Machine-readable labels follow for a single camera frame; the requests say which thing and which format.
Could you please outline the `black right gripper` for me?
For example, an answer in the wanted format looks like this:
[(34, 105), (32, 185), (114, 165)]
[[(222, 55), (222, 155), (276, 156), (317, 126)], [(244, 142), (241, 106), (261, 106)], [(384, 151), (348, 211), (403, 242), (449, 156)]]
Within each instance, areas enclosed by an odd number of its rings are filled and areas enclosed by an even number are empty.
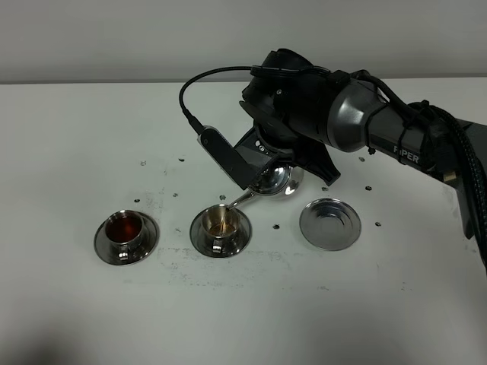
[(268, 133), (261, 125), (254, 125), (233, 149), (243, 162), (234, 164), (232, 171), (241, 170), (243, 166), (248, 166), (253, 171), (262, 170), (271, 162), (281, 161), (306, 170), (321, 178), (328, 186), (341, 176), (326, 145), (302, 138), (293, 132), (290, 135)]

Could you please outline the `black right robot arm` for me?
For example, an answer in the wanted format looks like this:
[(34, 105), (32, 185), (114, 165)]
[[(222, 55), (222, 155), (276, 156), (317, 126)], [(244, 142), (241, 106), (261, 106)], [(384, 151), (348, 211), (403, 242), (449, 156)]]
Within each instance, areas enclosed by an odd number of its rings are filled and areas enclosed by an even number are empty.
[(428, 101), (405, 103), (367, 71), (328, 71), (288, 49), (250, 69), (241, 107), (253, 127), (235, 146), (230, 168), (241, 187), (272, 162), (302, 167), (326, 183), (339, 172), (328, 148), (368, 148), (452, 186), (463, 229), (486, 254), (486, 127)]

